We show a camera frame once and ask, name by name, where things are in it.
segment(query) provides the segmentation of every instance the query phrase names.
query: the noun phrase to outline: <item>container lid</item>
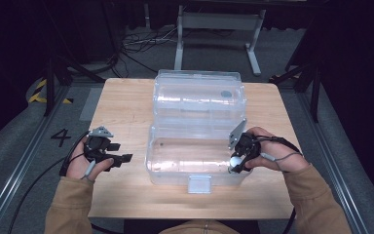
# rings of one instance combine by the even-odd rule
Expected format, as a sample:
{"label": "container lid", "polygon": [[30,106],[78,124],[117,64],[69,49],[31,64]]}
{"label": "container lid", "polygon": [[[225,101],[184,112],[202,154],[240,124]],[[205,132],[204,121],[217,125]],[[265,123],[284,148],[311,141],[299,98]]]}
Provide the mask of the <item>container lid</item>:
{"label": "container lid", "polygon": [[188,130],[190,137],[226,137],[245,118],[245,103],[238,72],[160,70],[153,126],[164,132]]}

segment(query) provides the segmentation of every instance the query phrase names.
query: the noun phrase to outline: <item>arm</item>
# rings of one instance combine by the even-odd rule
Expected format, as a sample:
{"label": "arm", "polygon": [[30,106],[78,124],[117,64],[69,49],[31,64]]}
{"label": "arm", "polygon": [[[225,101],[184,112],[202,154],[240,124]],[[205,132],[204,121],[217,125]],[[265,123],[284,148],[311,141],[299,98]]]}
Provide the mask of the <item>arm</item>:
{"label": "arm", "polygon": [[283,175],[298,233],[351,233],[342,208],[314,166]]}
{"label": "arm", "polygon": [[88,177],[83,177],[90,162],[79,156],[84,153],[85,138],[77,145],[65,177],[60,179],[56,195],[47,212],[45,233],[72,234],[92,233],[88,213],[93,200],[96,177],[113,164],[113,159],[104,160],[93,167]]}
{"label": "arm", "polygon": [[[255,136],[272,137],[262,128],[252,128]],[[261,151],[282,158],[294,151],[271,141],[261,141]],[[302,155],[294,154],[276,163],[262,157],[248,161],[247,168],[266,167],[283,173],[290,201],[296,210],[298,233],[351,233],[345,214],[333,198],[332,192],[314,166]]]}

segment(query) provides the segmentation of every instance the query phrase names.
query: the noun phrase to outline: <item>aluminum rail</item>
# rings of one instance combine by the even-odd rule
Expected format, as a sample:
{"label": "aluminum rail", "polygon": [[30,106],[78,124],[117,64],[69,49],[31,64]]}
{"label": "aluminum rail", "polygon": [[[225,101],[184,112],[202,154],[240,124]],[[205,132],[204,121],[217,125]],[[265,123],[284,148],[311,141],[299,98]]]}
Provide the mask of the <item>aluminum rail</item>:
{"label": "aluminum rail", "polygon": [[2,216],[4,215],[5,211],[7,210],[8,206],[10,205],[12,199],[14,198],[19,188],[19,185],[23,180],[23,177],[25,176],[32,160],[35,158],[35,155],[42,141],[42,137],[44,133],[48,129],[51,121],[56,115],[56,112],[58,108],[60,107],[60,104],[62,103],[62,101],[65,99],[68,91],[69,91],[69,87],[67,86],[60,86],[58,88],[58,91],[56,94],[55,108],[51,111],[51,113],[47,117],[44,117],[41,120],[37,130],[35,131],[35,134],[32,140],[27,145],[25,151],[23,152],[22,156],[19,159],[17,166],[15,167],[12,174],[9,176],[0,194],[0,220]]}
{"label": "aluminum rail", "polygon": [[309,120],[311,129],[314,131],[314,134],[318,139],[320,149],[324,155],[324,157],[322,157],[323,163],[327,171],[329,172],[330,179],[332,180],[333,185],[335,186],[338,197],[341,201],[343,209],[345,210],[348,222],[351,225],[352,232],[357,234],[369,233],[359,211],[357,210],[357,206],[355,204],[352,193],[347,183],[345,182],[341,172],[339,171],[338,165],[335,161],[335,158],[333,157],[326,138],[323,135],[320,125],[315,123],[311,116],[308,98],[303,93],[298,93],[297,97],[302,105],[307,119]]}

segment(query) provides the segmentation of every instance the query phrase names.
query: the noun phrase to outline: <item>hand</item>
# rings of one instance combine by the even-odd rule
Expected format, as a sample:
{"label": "hand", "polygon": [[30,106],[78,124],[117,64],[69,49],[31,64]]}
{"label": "hand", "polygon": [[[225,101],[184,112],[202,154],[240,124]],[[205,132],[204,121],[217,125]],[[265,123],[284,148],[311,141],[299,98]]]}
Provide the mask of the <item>hand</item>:
{"label": "hand", "polygon": [[[267,132],[266,130],[260,127],[251,128],[247,130],[247,132],[255,136],[274,137],[273,134]],[[260,145],[261,145],[261,152],[270,154],[277,159],[295,152],[293,149],[279,142],[264,140],[264,141],[260,141]],[[284,160],[279,160],[277,162],[272,162],[270,160],[267,160],[259,156],[259,157],[256,157],[255,159],[252,159],[246,162],[245,166],[247,168],[265,167],[265,168],[275,170],[275,171],[296,172],[304,168],[307,168],[309,166],[309,163],[305,160],[303,156],[299,154],[295,154],[295,155],[290,156],[289,158],[286,158]]]}
{"label": "hand", "polygon": [[[87,170],[88,166],[90,165],[90,162],[87,160],[87,158],[84,156],[84,144],[87,141],[87,138],[84,137],[75,147],[74,152],[72,152],[71,159],[75,158],[78,155],[76,159],[72,160],[70,162],[68,171],[66,172],[67,177],[72,177],[72,178],[79,178],[81,179],[85,171]],[[93,170],[91,171],[90,175],[88,175],[88,179],[90,181],[95,181],[96,177],[104,170],[108,169],[111,167],[111,165],[114,163],[114,159],[109,158],[106,159],[102,162],[99,162],[95,164],[93,167]]]}

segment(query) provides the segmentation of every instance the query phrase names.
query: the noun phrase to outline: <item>person's left hand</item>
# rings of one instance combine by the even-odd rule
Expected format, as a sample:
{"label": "person's left hand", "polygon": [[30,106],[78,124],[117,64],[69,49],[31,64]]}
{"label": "person's left hand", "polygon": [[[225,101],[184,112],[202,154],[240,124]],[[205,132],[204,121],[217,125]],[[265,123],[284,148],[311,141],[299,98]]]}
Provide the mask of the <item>person's left hand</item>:
{"label": "person's left hand", "polygon": [[[77,157],[76,159],[72,160],[72,162],[70,162],[68,171],[66,172],[67,177],[81,179],[84,176],[85,171],[87,170],[88,166],[90,165],[90,162],[84,156],[84,144],[86,141],[87,141],[87,138],[84,137],[78,143],[77,147],[75,147],[74,152],[72,152],[71,158],[69,160],[73,159],[74,157],[78,155],[81,155],[81,156]],[[109,158],[109,159],[106,159],[104,161],[101,161],[95,164],[95,166],[93,167],[93,170],[88,175],[88,179],[90,181],[95,181],[96,177],[102,171],[111,167],[113,163],[114,163],[114,159]]]}

